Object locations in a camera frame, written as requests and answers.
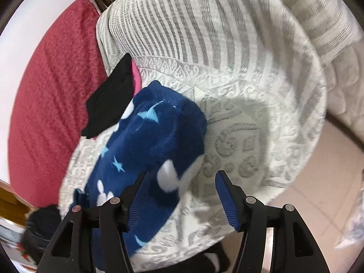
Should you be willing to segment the quilted cream mattress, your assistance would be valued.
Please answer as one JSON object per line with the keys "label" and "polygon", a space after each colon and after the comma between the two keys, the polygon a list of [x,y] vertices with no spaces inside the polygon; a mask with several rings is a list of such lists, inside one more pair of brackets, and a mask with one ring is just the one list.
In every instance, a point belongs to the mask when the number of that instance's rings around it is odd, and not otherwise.
{"label": "quilted cream mattress", "polygon": [[324,74],[328,112],[363,141],[363,40],[345,48]]}

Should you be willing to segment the brown wooden door frame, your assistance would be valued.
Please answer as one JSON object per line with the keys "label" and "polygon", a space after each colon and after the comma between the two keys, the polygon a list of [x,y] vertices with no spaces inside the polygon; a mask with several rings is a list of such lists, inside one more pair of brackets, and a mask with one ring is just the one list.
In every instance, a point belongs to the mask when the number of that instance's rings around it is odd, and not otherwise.
{"label": "brown wooden door frame", "polygon": [[12,191],[10,185],[0,182],[0,216],[25,227],[27,214],[31,208],[24,204]]}

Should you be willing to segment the red patterned mattress cover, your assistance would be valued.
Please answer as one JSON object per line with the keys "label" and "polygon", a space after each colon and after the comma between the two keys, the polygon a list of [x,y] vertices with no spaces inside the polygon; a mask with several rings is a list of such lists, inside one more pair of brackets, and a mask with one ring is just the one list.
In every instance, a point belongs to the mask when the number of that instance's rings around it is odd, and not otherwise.
{"label": "red patterned mattress cover", "polygon": [[91,0],[76,0],[38,44],[15,98],[8,138],[10,185],[34,207],[57,204],[88,122],[86,101],[106,80]]}

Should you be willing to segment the navy fleece mouse-print pants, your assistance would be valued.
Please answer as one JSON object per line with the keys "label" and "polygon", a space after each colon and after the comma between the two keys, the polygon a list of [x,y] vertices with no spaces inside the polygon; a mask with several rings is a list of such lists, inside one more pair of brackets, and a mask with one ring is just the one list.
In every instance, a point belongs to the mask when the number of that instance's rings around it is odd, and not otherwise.
{"label": "navy fleece mouse-print pants", "polygon": [[125,109],[73,203],[100,206],[145,177],[124,236],[130,256],[145,247],[172,215],[204,157],[207,121],[193,101],[151,82]]}

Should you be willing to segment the folded black garment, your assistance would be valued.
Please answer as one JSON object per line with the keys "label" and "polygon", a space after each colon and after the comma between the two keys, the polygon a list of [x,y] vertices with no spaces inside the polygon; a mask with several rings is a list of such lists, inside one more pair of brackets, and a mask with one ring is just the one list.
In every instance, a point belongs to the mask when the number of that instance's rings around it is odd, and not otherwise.
{"label": "folded black garment", "polygon": [[86,101],[88,123],[81,135],[90,139],[118,123],[133,95],[132,59],[126,54]]}

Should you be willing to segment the white grey patterned bedspread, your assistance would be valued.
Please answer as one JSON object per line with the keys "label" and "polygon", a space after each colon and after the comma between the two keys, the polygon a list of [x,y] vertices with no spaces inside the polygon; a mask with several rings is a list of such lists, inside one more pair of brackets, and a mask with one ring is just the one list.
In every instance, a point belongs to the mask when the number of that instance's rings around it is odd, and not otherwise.
{"label": "white grey patterned bedspread", "polygon": [[195,102],[205,152],[156,229],[130,235],[138,270],[176,264],[232,232],[215,173],[263,203],[287,189],[314,150],[326,115],[323,75],[363,31],[342,0],[116,0],[96,37],[107,73],[132,56],[153,81]]}

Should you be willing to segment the dark teal velvet cloth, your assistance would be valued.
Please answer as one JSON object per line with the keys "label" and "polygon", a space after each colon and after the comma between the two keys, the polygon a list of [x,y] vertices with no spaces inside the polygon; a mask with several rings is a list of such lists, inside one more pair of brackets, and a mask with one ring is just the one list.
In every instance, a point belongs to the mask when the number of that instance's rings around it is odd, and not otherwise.
{"label": "dark teal velvet cloth", "polygon": [[43,254],[61,223],[57,205],[49,205],[30,213],[20,239],[21,252],[38,265]]}

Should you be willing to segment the pink garment under black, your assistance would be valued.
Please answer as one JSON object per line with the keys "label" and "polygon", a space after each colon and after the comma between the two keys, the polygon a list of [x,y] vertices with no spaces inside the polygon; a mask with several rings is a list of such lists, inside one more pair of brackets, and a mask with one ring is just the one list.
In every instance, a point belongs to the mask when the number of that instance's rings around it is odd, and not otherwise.
{"label": "pink garment under black", "polygon": [[131,70],[133,74],[134,96],[136,96],[137,93],[142,89],[142,79],[139,69],[133,59],[131,60]]}

